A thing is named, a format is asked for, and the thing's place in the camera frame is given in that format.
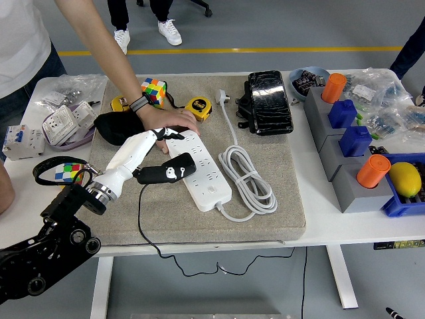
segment gray floor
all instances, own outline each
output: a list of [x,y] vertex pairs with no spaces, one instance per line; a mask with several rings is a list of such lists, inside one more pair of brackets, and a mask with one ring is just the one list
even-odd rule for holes
[[[60,52],[85,51],[52,0],[36,0]],[[157,32],[149,7],[127,1],[129,50],[172,49]],[[108,28],[105,0],[96,4]],[[210,0],[213,16],[189,0],[175,0],[170,17],[183,37],[178,49],[271,47],[401,47],[423,19],[423,0],[284,1]],[[227,53],[130,55],[138,74],[384,68],[395,51],[330,53]],[[90,56],[63,58],[69,74],[98,73]],[[420,93],[425,58],[405,76],[411,95]],[[242,272],[256,255],[286,255],[289,249],[179,255],[187,272],[214,270],[215,262]],[[324,247],[308,248],[304,318],[386,319],[387,306],[409,319],[424,317],[423,249],[374,251],[372,244],[345,245],[358,309],[343,310]],[[301,318],[305,249],[290,259],[258,259],[244,276],[222,272],[185,278],[171,260],[119,257],[114,262],[108,318],[131,314],[290,314]],[[97,259],[91,259],[43,295],[10,300],[0,318],[89,318]]]

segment white table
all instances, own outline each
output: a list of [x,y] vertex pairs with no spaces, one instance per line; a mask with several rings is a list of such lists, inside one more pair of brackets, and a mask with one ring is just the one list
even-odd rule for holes
[[[332,70],[332,72],[347,73],[349,70]],[[294,97],[289,86],[289,71],[282,72],[288,100]],[[249,72],[226,75],[248,75]],[[51,90],[54,78],[39,82],[31,98],[22,123],[30,128],[40,127],[48,115],[47,110],[41,110],[34,101],[40,100]],[[99,91],[101,99],[103,90]],[[388,218],[382,211],[367,213],[342,214],[332,184],[327,181],[316,151],[313,138],[305,117],[302,104],[291,106],[294,131],[289,134],[294,165],[303,203],[307,229],[296,241],[285,243],[223,243],[196,245],[161,245],[164,253],[188,253],[200,251],[259,249],[276,247],[327,246],[329,258],[334,270],[335,280],[340,292],[344,308],[356,308],[357,301],[343,255],[341,244],[375,243],[381,241],[418,240],[425,238],[425,215],[408,216],[399,219]],[[374,145],[384,146],[391,153],[425,152],[425,146],[396,142],[394,140],[375,141]],[[40,161],[57,153],[46,146],[41,158],[22,159],[5,162],[5,167],[11,176],[17,198],[12,206],[0,215],[0,248],[8,247],[23,241],[38,233],[43,225],[40,212],[56,197],[58,187],[45,187],[35,183],[32,169]],[[66,155],[88,160],[90,144],[67,152]],[[113,256],[155,254],[150,246],[136,247],[102,247],[97,257],[100,258],[98,277],[94,293],[92,318],[105,318],[108,305],[109,280],[112,272]]]

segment chair leg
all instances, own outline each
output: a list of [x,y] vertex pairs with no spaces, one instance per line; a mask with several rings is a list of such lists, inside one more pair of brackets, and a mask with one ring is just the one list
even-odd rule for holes
[[205,16],[206,17],[211,17],[213,14],[213,12],[210,10],[210,6],[208,5],[208,3],[202,1],[202,0],[191,0],[193,3],[196,3],[197,5],[200,5],[201,7],[205,8]]

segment person's hand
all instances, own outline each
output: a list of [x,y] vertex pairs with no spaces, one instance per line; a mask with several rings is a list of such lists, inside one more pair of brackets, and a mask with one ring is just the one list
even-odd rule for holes
[[[180,126],[188,128],[199,135],[197,120],[193,113],[189,110],[160,110],[153,106],[144,106],[139,109],[136,114],[139,116],[145,130],[153,130],[156,128],[170,128]],[[157,146],[164,154],[168,153],[168,147],[165,140],[158,141]]]

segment yellow tape measure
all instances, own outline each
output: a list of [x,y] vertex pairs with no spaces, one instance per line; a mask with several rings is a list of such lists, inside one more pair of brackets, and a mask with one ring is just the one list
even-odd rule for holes
[[111,101],[111,109],[114,112],[128,112],[130,111],[130,105],[128,105],[126,98],[120,95]]
[[204,122],[213,111],[211,102],[202,96],[190,100],[185,109],[191,111],[200,122]]

